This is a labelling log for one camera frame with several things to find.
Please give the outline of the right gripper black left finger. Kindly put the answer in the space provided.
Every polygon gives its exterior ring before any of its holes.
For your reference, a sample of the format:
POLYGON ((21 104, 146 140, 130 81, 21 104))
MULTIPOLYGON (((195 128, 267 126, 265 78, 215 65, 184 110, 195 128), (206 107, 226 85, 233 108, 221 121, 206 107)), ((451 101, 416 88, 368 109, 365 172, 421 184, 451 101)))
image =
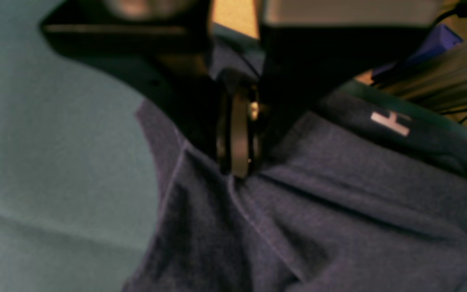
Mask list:
POLYGON ((222 172, 225 87, 209 75, 211 0, 65 0, 41 20, 50 47, 157 105, 222 172))

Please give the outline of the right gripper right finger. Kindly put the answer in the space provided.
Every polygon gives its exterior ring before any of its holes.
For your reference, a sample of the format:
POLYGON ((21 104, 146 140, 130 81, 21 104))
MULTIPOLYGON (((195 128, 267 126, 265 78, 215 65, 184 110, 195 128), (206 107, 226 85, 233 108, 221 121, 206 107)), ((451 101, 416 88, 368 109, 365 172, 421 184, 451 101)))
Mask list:
POLYGON ((321 96, 410 55, 441 0, 257 0, 263 70, 233 95, 233 173, 245 178, 321 96))

